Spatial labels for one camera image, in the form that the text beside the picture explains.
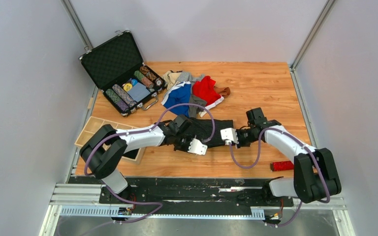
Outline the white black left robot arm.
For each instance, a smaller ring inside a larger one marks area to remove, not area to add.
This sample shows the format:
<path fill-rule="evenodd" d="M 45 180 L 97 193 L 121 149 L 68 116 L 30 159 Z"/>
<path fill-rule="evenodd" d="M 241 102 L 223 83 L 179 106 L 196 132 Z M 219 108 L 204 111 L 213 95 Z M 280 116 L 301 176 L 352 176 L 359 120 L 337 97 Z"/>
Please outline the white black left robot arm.
<path fill-rule="evenodd" d="M 184 115 L 174 120 L 161 121 L 133 130 L 114 129 L 103 125 L 80 149 L 90 175 L 104 182 L 112 190 L 112 197 L 119 203 L 126 203 L 131 190 L 117 165 L 127 153 L 146 147 L 173 145 L 176 150 L 188 151 L 193 135 L 185 134 L 192 125 Z"/>

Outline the black pinstriped underwear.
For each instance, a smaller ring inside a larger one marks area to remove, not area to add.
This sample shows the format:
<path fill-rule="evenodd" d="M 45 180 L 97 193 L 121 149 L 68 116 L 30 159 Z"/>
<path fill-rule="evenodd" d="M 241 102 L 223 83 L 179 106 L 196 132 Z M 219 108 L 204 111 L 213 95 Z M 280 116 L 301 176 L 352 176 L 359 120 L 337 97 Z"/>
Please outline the black pinstriped underwear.
<path fill-rule="evenodd" d="M 215 119 L 215 130 L 212 139 L 205 144 L 208 148 L 224 146 L 225 142 L 221 139 L 221 130 L 226 128 L 234 128 L 233 120 Z M 193 135 L 202 141 L 210 137 L 213 130 L 210 119 L 194 119 L 191 118 L 191 125 L 183 132 L 185 135 Z"/>

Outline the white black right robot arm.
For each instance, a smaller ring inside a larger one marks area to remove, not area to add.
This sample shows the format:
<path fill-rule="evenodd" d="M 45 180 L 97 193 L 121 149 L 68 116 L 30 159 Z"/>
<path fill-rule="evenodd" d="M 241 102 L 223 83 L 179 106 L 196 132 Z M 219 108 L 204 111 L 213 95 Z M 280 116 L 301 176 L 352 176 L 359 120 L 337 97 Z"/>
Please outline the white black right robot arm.
<path fill-rule="evenodd" d="M 277 177 L 267 181 L 261 198 L 274 205 L 281 197 L 294 197 L 303 203 L 328 203 L 331 196 L 340 194 L 342 185 L 333 153 L 300 141 L 277 120 L 268 120 L 261 108 L 246 112 L 247 128 L 235 130 L 236 147 L 248 147 L 253 142 L 275 147 L 293 164 L 293 177 Z"/>

